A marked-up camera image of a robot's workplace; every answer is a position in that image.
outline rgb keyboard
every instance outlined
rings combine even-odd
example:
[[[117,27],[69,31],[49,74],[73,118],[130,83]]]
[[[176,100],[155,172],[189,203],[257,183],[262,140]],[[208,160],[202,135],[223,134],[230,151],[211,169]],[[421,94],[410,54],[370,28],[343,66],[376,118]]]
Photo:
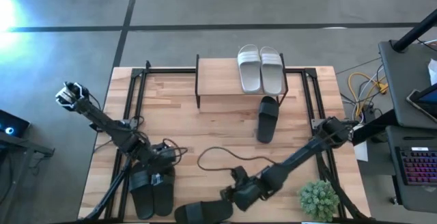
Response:
[[[397,148],[406,185],[437,185],[437,148]]]

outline black slide sandal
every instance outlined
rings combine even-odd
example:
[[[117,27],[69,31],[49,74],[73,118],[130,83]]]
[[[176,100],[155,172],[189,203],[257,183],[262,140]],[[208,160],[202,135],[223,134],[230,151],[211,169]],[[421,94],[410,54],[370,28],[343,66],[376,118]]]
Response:
[[[141,163],[137,163],[130,170],[129,191],[140,220],[150,219],[154,214],[151,178]]]
[[[163,174],[154,174],[152,184],[155,214],[168,216],[173,211],[175,168],[171,167]]]
[[[200,201],[177,208],[175,220],[177,224],[213,224],[228,219],[233,213],[229,201]]]
[[[278,102],[270,96],[263,97],[258,111],[257,140],[259,142],[270,143],[272,141],[278,116]]]

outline slipper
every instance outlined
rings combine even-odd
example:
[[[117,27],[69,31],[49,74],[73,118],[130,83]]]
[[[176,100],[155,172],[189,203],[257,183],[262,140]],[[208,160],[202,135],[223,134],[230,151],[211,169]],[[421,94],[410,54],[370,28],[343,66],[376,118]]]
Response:
[[[282,92],[283,65],[279,53],[265,46],[259,51],[261,56],[261,75],[264,93],[278,96]]]
[[[262,98],[258,111],[257,140],[259,142],[270,143],[272,141],[278,116],[278,102],[270,96]]]
[[[261,60],[259,60],[257,46],[252,44],[243,46],[238,52],[237,62],[243,92],[257,93],[261,89],[261,74],[259,73]]]
[[[171,167],[163,174],[152,176],[154,211],[158,216],[168,216],[173,211],[173,192],[175,168]]]
[[[137,163],[130,170],[129,191],[140,220],[147,220],[154,214],[151,178],[141,163]]]
[[[232,203],[225,200],[200,201],[175,210],[177,224],[214,224],[232,216]]]

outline wooden table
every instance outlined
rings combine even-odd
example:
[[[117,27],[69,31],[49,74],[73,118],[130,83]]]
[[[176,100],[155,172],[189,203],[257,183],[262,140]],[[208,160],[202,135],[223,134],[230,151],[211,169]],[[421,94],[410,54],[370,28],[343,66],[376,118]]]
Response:
[[[345,117],[334,68],[317,69],[320,91],[326,116]],[[111,77],[104,112],[115,120],[122,119],[130,73],[132,68],[115,68]],[[257,109],[262,95],[202,96],[201,108],[196,106],[194,74],[148,74],[143,97],[142,116],[145,122],[139,130],[145,132],[152,143],[163,138],[173,139],[179,146],[188,147],[181,163],[175,167],[175,208],[196,201],[220,198],[219,191],[233,184],[228,171],[202,171],[196,165],[197,157],[206,148],[223,146],[244,157],[267,156],[282,161],[308,142],[311,136],[307,106],[300,75],[287,74],[289,91],[280,107],[274,139],[270,144],[256,141]],[[311,88],[313,107],[315,98]],[[134,96],[132,111],[135,109]],[[106,134],[98,135],[96,146],[108,141]],[[79,216],[86,216],[107,191],[116,148],[111,143],[94,155]],[[370,216],[363,183],[351,143],[334,151],[343,190],[362,213]],[[249,175],[257,173],[269,163],[264,160],[241,161],[222,151],[212,151],[202,159],[204,167],[235,167],[242,165]],[[315,158],[293,171],[284,187],[268,201],[257,201],[246,212],[234,206],[233,222],[284,222],[310,221],[300,209],[297,191],[309,181],[318,179]],[[119,206],[121,187],[115,196],[113,216]],[[125,221],[139,222],[130,194],[126,204]],[[174,221],[173,214],[154,216],[145,222]]]

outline concrete floor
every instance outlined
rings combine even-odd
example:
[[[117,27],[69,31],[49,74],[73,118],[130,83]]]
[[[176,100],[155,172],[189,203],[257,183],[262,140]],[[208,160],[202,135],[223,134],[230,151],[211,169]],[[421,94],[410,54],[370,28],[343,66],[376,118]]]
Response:
[[[129,0],[11,0],[14,27],[123,25]],[[227,23],[401,23],[419,22],[436,0],[137,0],[131,25]],[[377,44],[398,39],[408,28],[293,29],[244,31],[129,32],[121,66],[194,66],[195,55],[233,57],[245,44],[273,46],[289,66],[334,66],[337,72],[377,58]],[[437,38],[435,29],[422,40]],[[0,33],[0,109],[32,122],[30,137],[56,148],[29,175],[14,206],[11,223],[75,220],[96,134],[88,121],[55,103],[64,81],[77,81],[104,102],[120,32]],[[337,76],[351,97],[347,77],[373,75],[374,61]],[[361,80],[354,82],[358,88]],[[373,100],[391,109],[389,95]],[[345,104],[346,113],[352,107]],[[360,163],[363,172],[369,165]],[[435,223],[437,214],[392,206],[389,177],[363,173],[372,216],[378,220]]]

